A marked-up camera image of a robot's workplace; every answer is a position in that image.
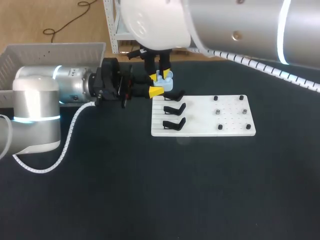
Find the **blue object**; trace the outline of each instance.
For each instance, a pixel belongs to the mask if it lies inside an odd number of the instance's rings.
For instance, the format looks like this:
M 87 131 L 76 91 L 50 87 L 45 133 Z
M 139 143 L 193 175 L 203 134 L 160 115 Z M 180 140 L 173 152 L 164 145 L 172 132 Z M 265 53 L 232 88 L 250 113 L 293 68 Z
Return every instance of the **blue object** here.
M 165 79 L 160 75 L 160 71 L 156 71 L 157 81 L 153 83 L 155 87 L 163 87 L 165 92 L 170 92 L 174 88 L 174 73 L 172 71 L 168 72 Z

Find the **metal bolt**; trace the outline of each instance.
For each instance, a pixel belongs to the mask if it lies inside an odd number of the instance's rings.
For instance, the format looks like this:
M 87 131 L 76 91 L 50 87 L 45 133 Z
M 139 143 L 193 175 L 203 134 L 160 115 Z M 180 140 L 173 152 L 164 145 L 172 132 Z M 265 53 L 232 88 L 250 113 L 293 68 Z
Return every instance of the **metal bolt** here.
M 233 34 L 232 34 L 232 38 L 233 38 L 233 40 L 235 40 L 235 41 L 241 40 L 241 39 L 242 39 L 242 34 L 241 34 L 241 32 L 239 32 L 239 31 L 234 31 Z

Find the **black cable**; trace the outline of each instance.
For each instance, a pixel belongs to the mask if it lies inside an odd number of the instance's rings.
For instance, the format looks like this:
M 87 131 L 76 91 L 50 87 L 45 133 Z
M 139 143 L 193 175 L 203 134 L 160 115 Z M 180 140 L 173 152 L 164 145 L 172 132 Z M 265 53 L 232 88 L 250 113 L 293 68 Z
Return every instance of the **black cable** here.
M 43 34 L 44 35 L 52 35 L 52 38 L 51 38 L 51 43 L 54 42 L 54 38 L 55 38 L 55 35 L 60 32 L 62 29 L 64 29 L 66 26 L 68 26 L 69 24 L 71 24 L 72 22 L 74 22 L 75 20 L 81 18 L 83 15 L 85 15 L 89 10 L 90 10 L 90 7 L 91 7 L 91 4 L 94 4 L 95 2 L 97 2 L 98 0 L 94 0 L 92 2 L 87 2 L 87 1 L 80 1 L 77 3 L 77 5 L 79 7 L 86 7 L 87 6 L 87 9 L 85 10 L 84 13 L 80 14 L 79 16 L 77 16 L 76 18 L 72 19 L 71 21 L 69 21 L 66 25 L 64 25 L 63 27 L 61 27 L 58 31 L 55 31 L 54 29 L 52 28 L 47 28 L 45 30 L 43 30 Z

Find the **wooden floor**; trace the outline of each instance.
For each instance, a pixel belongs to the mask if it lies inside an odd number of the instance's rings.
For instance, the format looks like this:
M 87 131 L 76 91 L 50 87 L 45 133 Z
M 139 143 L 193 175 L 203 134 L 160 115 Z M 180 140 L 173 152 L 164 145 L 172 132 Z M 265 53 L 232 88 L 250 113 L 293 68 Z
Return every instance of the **wooden floor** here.
M 83 13 L 86 7 L 79 7 L 80 0 L 0 0 L 0 52 L 9 44 L 49 43 L 51 36 L 43 30 L 58 30 L 67 22 Z M 71 23 L 54 38 L 55 43 L 106 42 L 106 57 L 117 57 L 128 61 L 124 55 L 113 55 L 103 0 L 91 5 L 89 12 Z M 124 51 L 131 46 L 121 46 Z M 211 61 L 219 58 L 206 58 L 200 54 L 173 54 L 172 61 Z

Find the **cable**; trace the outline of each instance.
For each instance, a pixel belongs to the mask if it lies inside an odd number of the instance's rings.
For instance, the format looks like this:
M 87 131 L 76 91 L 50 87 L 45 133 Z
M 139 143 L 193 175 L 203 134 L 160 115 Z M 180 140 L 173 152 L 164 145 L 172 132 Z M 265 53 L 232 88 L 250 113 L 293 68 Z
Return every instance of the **cable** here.
M 51 43 L 54 42 L 54 38 L 56 36 L 57 33 L 59 33 L 62 29 L 64 29 L 66 26 L 68 26 L 69 24 L 71 24 L 72 22 L 74 22 L 75 20 L 81 18 L 83 15 L 85 15 L 89 10 L 90 10 L 90 7 L 92 4 L 96 3 L 98 0 L 94 0 L 92 2 L 87 2 L 87 1 L 80 1 L 77 3 L 77 5 L 79 7 L 86 7 L 87 6 L 87 9 L 84 11 L 84 13 L 80 14 L 79 16 L 77 16 L 76 18 L 72 19 L 71 21 L 69 21 L 66 25 L 64 25 L 63 27 L 61 27 L 58 31 L 55 31 L 54 29 L 52 28 L 46 28 L 45 30 L 42 31 L 42 33 L 44 35 L 52 35 L 51 37 Z
M 3 117 L 8 124 L 8 136 L 7 136 L 5 147 L 2 151 L 2 153 L 0 154 L 0 160 L 1 160 L 7 154 L 7 152 L 9 151 L 9 148 L 11 146 L 12 137 L 13 137 L 13 128 L 12 128 L 12 122 L 10 121 L 10 119 L 7 116 L 0 114 L 0 117 Z
M 197 48 L 188 48 L 188 50 L 192 53 L 200 54 L 202 53 Z M 298 77 L 296 75 L 290 74 L 286 71 L 282 71 L 280 69 L 277 69 L 272 66 L 265 65 L 261 62 L 249 59 L 247 57 L 236 55 L 233 53 L 223 52 L 223 51 L 213 51 L 208 50 L 207 53 L 211 53 L 214 57 L 220 57 L 226 60 L 230 60 L 232 62 L 244 65 L 246 67 L 256 69 L 260 72 L 263 72 L 265 74 L 269 74 L 271 76 L 274 76 L 278 79 L 285 80 L 287 82 L 290 82 L 292 84 L 298 85 L 300 87 L 310 89 L 312 91 L 320 93 L 320 84 L 315 83 L 313 81 L 306 80 L 305 78 Z
M 43 169 L 43 170 L 39 170 L 39 169 L 34 169 L 32 167 L 29 167 L 27 166 L 26 164 L 24 164 L 19 158 L 17 155 L 13 155 L 14 159 L 17 161 L 18 164 L 20 164 L 24 169 L 28 170 L 29 172 L 32 172 L 32 173 L 35 173 L 35 174 L 45 174 L 45 173 L 48 173 L 52 170 L 54 170 L 56 167 L 58 167 L 58 165 L 62 162 L 62 160 L 64 159 L 65 155 L 66 155 L 66 152 L 68 150 L 68 146 L 69 146 L 69 143 L 70 143 L 70 139 L 71 139 L 71 136 L 72 136 L 72 132 L 74 130 L 74 126 L 75 126 L 75 123 L 77 121 L 77 118 L 79 116 L 79 114 L 87 107 L 91 107 L 91 106 L 95 106 L 95 102 L 91 101 L 91 102 L 88 102 L 84 105 L 82 105 L 77 111 L 76 113 L 74 114 L 73 116 L 73 119 L 71 121 L 71 124 L 70 124 L 70 128 L 69 128 L 69 132 L 68 132 L 68 135 L 66 137 L 66 141 L 65 141 L 65 144 L 64 144 L 64 147 L 63 147 L 63 150 L 62 150 L 62 153 L 60 155 L 60 157 L 58 158 L 58 160 L 55 162 L 55 164 L 53 164 L 51 167 L 47 168 L 47 169 Z

